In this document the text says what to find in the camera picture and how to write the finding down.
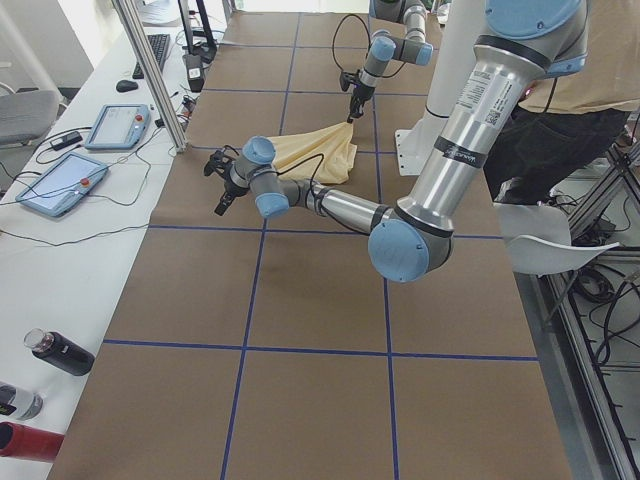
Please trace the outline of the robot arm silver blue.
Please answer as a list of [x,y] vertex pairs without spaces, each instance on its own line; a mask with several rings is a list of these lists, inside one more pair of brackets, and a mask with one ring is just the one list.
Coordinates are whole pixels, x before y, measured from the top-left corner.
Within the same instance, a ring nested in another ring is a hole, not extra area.
[[348,123],[363,115],[366,102],[373,97],[391,60],[424,66],[429,63],[433,53],[433,46],[426,41],[427,9],[422,1],[370,1],[369,15],[403,25],[405,34],[396,37],[386,30],[376,31],[370,40],[363,66],[354,73],[341,72],[341,90],[346,92],[353,87]]
[[453,213],[525,89],[584,66],[588,11],[585,1],[480,3],[475,65],[411,192],[394,206],[314,178],[289,180],[275,168],[274,144],[254,136],[236,157],[217,151],[205,164],[224,182],[216,213],[252,194],[266,219],[304,207],[365,235],[373,266],[388,280],[411,282],[439,268],[452,251]]

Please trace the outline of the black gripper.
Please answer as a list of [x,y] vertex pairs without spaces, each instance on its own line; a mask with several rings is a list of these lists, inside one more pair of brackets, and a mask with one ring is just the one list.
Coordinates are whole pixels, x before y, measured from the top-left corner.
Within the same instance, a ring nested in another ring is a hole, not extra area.
[[221,196],[214,209],[216,215],[224,215],[236,197],[243,197],[249,192],[248,181],[241,177],[235,169],[226,171],[223,178],[225,194]]
[[364,105],[374,94],[374,88],[364,84],[356,84],[353,86],[351,100],[349,104],[349,113],[347,122],[352,123],[356,118],[364,115]]

